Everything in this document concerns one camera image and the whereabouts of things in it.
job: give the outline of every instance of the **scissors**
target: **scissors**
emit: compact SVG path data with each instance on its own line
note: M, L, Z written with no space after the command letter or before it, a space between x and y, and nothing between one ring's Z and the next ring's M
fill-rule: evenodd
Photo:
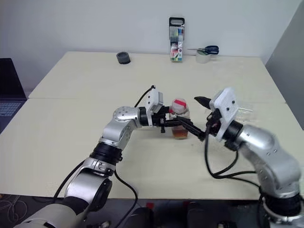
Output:
M211 45L211 46L202 47L202 48L189 48L188 50L202 51L209 55L218 55L219 54L219 47L216 45Z

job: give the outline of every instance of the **gray floor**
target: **gray floor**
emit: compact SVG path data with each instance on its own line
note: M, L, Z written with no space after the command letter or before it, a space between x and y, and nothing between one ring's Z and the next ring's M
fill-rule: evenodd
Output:
M36 198L41 201L48 201L46 198ZM20 200L28 206L25 218L29 217L37 210L48 203L39 203L29 196L21 196ZM238 228L256 228L257 226L257 201L242 200L195 200L204 208L210 211L226 211L230 220L236 222ZM86 228L87 225L100 224L104 221L111 221L111 228L116 225L120 218L133 204L132 199L109 199L106 205L98 212L88 215L86 223L80 227ZM140 199L136 207L145 207L146 203L154 204L155 226L162 228L185 228L186 207L189 200L165 200L165 199ZM21 205L16 205L16 212L22 213ZM7 219L7 210L0 210L0 228L11 228L20 223L10 223Z

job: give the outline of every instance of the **robotic arm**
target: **robotic arm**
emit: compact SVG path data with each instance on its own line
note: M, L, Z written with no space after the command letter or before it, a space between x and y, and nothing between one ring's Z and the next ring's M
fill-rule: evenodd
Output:
M264 208L271 218L272 228L290 225L304 228L304 216L299 194L300 168L270 132L236 122L238 105L231 88L219 92L213 99L195 98L212 110L207 118L210 134L225 146L241 152L255 167L264 197ZM90 211L105 204L111 190L110 177L122 160L122 150L132 131L142 126L165 127L183 125L201 141L206 137L189 119L166 120L169 107L163 106L162 93L152 88L145 107L120 107L105 127L93 152L84 161L66 189L61 203L50 204L24 220L17 228L68 228L80 224Z

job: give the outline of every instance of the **tape roll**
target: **tape roll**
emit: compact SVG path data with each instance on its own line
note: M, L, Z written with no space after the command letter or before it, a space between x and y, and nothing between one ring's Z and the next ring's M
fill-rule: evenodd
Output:
M196 51L195 59L196 59L197 63L207 63L207 62L209 62L210 58L211 58L211 55L209 55L203 51L200 51L200 50Z

